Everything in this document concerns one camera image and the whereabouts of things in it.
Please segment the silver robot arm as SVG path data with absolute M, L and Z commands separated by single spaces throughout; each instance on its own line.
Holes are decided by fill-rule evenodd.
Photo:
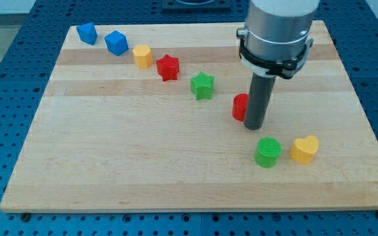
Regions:
M 319 0 L 250 0 L 244 27 L 237 29 L 242 63 L 261 77 L 291 79 L 304 66 Z

